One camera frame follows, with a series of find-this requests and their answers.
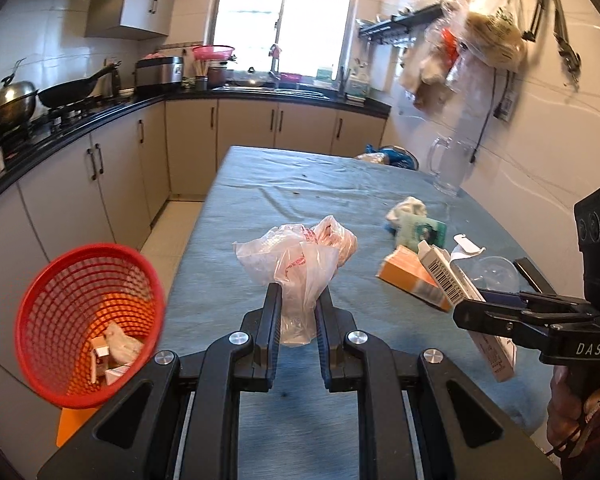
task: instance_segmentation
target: frying pan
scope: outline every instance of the frying pan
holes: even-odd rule
[[[82,101],[93,92],[98,79],[113,72],[119,65],[119,63],[111,63],[87,79],[77,79],[47,88],[38,93],[38,98],[47,108],[59,108]]]

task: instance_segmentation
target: glass pitcher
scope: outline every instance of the glass pitcher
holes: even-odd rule
[[[434,168],[433,156],[438,146],[444,147],[444,153],[440,157],[438,167]],[[458,195],[458,190],[471,167],[473,152],[474,146],[462,140],[438,137],[433,142],[429,149],[427,165],[436,177],[433,185],[437,190],[449,196]]]

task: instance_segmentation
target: kitchen cabinet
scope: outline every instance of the kitchen cabinet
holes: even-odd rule
[[[274,147],[278,103],[222,100],[218,106],[218,168],[231,146]]]
[[[22,373],[13,343],[20,300],[48,264],[22,204],[17,185],[0,195],[0,364],[16,377]]]
[[[280,103],[275,147],[329,155],[336,115],[332,108]]]
[[[384,119],[339,110],[331,155],[357,156],[365,153],[368,144],[378,148],[385,124]]]
[[[169,198],[170,192],[164,121],[164,103],[140,110],[137,120],[144,194],[151,221]]]
[[[12,187],[14,200],[20,202],[15,186]],[[10,237],[16,233],[8,232]],[[3,276],[20,276],[18,270],[3,269]],[[4,279],[0,281],[3,286],[7,285]],[[10,326],[0,333],[0,338],[11,342],[12,333],[13,327]],[[59,408],[38,397],[0,368],[0,450],[25,480],[34,480],[38,470],[58,450],[56,433],[59,420]]]
[[[138,148],[141,116],[132,113],[90,133],[113,237],[138,250],[151,233]]]
[[[200,200],[216,177],[218,100],[167,101],[171,192]]]
[[[91,0],[85,36],[147,40],[168,36],[174,0]]]
[[[50,260],[81,245],[114,241],[92,155],[91,139],[82,137],[18,182],[31,222]]]

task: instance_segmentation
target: window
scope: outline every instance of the window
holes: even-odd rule
[[[269,49],[282,50],[279,72],[315,77],[331,68],[335,78],[351,0],[219,0],[213,42],[235,47],[238,70],[275,68]]]

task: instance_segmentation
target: table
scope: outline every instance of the table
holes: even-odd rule
[[[418,353],[439,348],[525,431],[542,423],[552,369],[538,352],[518,349],[517,375],[498,384],[451,314],[426,305],[376,272],[394,248],[384,215],[407,196],[446,222],[447,246],[466,234],[485,254],[525,256],[515,240],[471,197],[438,192],[429,176],[348,158],[232,148],[200,213],[171,289],[159,347],[186,355],[206,349],[260,308],[266,288],[250,282],[232,243],[285,223],[336,219],[358,237],[358,251],[330,285],[335,306],[392,348]],[[313,341],[282,347],[268,394],[242,394],[238,468],[246,479],[358,478],[356,394],[329,394]]]

